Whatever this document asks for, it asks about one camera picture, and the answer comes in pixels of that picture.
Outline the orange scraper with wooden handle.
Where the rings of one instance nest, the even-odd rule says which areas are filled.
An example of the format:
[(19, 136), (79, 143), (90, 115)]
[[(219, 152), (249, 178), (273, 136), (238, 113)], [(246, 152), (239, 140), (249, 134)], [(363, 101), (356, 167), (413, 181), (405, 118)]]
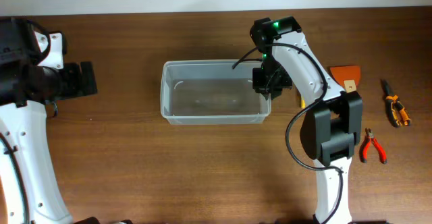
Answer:
[(361, 73), (358, 65), (345, 65), (329, 68), (333, 79), (342, 86), (346, 92), (357, 91)]

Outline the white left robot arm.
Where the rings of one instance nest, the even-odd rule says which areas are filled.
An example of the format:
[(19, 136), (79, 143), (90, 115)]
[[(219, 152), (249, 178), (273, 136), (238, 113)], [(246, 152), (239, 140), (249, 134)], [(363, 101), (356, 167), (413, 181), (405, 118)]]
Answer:
[(97, 93), (92, 63), (64, 63), (62, 32), (1, 19), (1, 187), (8, 223), (73, 223), (47, 140), (46, 107)]

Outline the clear box of coloured bits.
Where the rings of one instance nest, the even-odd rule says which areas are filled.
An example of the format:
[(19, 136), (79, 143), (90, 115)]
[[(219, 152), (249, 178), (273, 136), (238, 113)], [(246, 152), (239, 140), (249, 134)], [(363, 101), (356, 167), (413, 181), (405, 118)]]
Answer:
[(306, 107), (306, 103), (305, 103), (304, 97), (301, 95), (301, 93), (298, 90), (296, 91), (296, 98), (297, 98), (297, 102), (298, 102), (299, 107), (301, 109), (304, 109)]

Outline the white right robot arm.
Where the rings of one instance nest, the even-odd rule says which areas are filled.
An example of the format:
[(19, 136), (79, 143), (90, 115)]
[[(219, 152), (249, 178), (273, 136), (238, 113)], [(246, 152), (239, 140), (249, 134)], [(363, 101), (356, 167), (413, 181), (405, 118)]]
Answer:
[(362, 99), (340, 86), (313, 55), (300, 24), (293, 17), (254, 21), (250, 37), (262, 53), (262, 64), (252, 71), (252, 87), (273, 100), (295, 86), (305, 108), (289, 122), (303, 119), (300, 141), (312, 164), (293, 159), (317, 176), (314, 223), (351, 223), (348, 172), (360, 142)]

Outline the clear plastic container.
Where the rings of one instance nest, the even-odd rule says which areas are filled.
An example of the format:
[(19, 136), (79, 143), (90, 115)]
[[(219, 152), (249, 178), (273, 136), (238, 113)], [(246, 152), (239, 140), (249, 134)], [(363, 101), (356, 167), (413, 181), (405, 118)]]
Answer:
[(252, 88), (259, 61), (168, 61), (161, 76), (161, 115), (171, 125), (262, 123), (271, 101)]

